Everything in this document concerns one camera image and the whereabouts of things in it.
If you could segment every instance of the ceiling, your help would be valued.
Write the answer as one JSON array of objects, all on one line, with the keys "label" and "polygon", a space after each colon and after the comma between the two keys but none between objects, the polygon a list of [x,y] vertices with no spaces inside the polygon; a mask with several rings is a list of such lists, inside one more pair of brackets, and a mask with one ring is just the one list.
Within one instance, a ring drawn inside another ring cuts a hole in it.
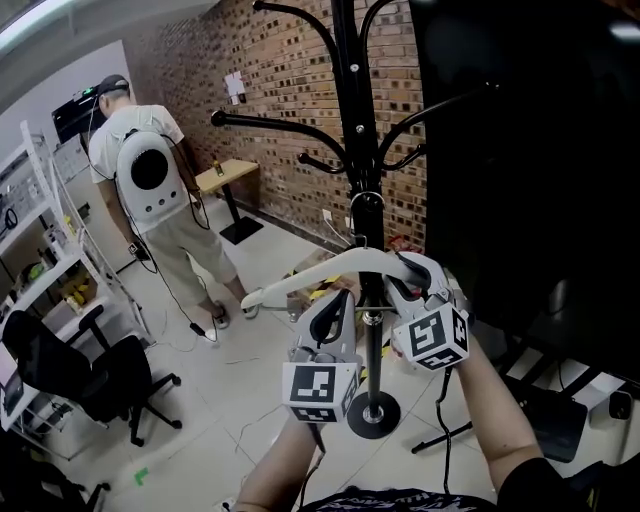
[{"label": "ceiling", "polygon": [[202,13],[218,1],[69,1],[64,9],[50,13],[4,51],[0,50],[0,113],[83,55],[141,28]]}]

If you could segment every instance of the brick wall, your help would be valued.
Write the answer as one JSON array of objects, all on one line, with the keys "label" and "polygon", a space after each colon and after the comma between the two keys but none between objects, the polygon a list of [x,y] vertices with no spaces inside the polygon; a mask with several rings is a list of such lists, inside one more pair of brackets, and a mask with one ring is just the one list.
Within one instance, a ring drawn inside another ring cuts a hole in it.
[{"label": "brick wall", "polygon": [[[331,150],[304,135],[253,128],[214,128],[211,113],[287,119],[314,125],[341,140],[342,128],[329,55],[308,24],[282,13],[254,12],[251,0],[222,0],[206,14],[157,27],[124,40],[136,97],[164,104],[192,143],[200,170],[218,159],[260,163],[260,208],[271,215],[335,240],[322,208],[346,234],[346,176],[330,176],[297,163],[308,151],[336,163]],[[355,0],[358,24],[372,0]],[[288,0],[332,27],[329,0]],[[369,35],[369,58],[378,133],[422,108],[422,92],[411,14],[406,1],[385,6]],[[224,76],[241,71],[245,104],[232,106]],[[387,161],[398,161],[424,135],[422,126],[397,139]],[[401,234],[424,245],[426,162],[382,178],[387,238]],[[238,184],[242,194],[247,184]]]}]

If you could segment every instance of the green object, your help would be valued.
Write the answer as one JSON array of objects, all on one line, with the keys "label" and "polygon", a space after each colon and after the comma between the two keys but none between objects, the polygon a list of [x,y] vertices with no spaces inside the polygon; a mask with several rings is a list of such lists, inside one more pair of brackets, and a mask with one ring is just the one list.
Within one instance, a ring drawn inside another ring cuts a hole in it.
[{"label": "green object", "polygon": [[133,475],[133,478],[136,479],[136,483],[138,484],[138,487],[142,487],[144,485],[144,483],[142,482],[142,479],[148,474],[149,474],[149,468],[144,468],[138,471],[135,475]]},{"label": "green object", "polygon": [[36,263],[29,270],[29,282],[35,281],[44,273],[44,265],[42,263]]}]

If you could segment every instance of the table leg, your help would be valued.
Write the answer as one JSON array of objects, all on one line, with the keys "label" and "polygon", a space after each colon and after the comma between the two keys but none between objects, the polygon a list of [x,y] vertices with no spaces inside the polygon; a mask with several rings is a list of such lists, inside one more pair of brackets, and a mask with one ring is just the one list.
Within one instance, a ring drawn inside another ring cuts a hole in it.
[{"label": "table leg", "polygon": [[228,184],[222,185],[222,192],[224,192],[224,197],[227,200],[227,206],[229,207],[229,211],[233,217],[233,224],[220,231],[220,234],[233,245],[238,245],[240,242],[253,235],[256,231],[262,229],[262,224],[256,222],[251,217],[240,217],[236,201],[233,199],[233,194],[231,194],[231,188]]}]

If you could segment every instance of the wooden table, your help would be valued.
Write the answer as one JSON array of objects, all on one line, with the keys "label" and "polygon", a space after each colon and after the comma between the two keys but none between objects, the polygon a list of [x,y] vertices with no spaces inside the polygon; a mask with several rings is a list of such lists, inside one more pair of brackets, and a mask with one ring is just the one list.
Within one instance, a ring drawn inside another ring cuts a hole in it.
[{"label": "wooden table", "polygon": [[233,217],[233,224],[227,226],[220,234],[225,237],[233,245],[238,245],[243,240],[246,240],[256,231],[262,229],[262,224],[253,220],[250,217],[240,217],[238,213],[238,207],[231,194],[231,188],[229,183],[233,180],[237,180],[241,176],[255,171],[260,166],[254,162],[245,162],[243,160],[227,160],[222,162],[222,170],[224,175],[218,176],[216,170],[211,168],[208,171],[203,172],[196,176],[196,183],[200,187],[203,193],[213,192],[219,188],[222,189],[224,197],[227,200],[227,206]]}]

